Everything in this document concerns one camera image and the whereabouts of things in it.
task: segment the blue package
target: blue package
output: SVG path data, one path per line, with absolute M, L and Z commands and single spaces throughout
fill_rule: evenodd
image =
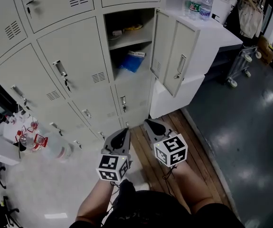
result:
M 129 51 L 119 68 L 125 68 L 133 73 L 136 73 L 137 69 L 144 60 L 145 55 L 146 53 L 144 52 Z

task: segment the marker cube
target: marker cube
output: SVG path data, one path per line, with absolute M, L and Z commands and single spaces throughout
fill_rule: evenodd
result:
M 96 171 L 105 181 L 121 181 L 129 169 L 125 155 L 100 154 Z
M 153 146 L 155 157 L 168 167 L 187 159 L 188 146 L 181 134 L 157 142 Z

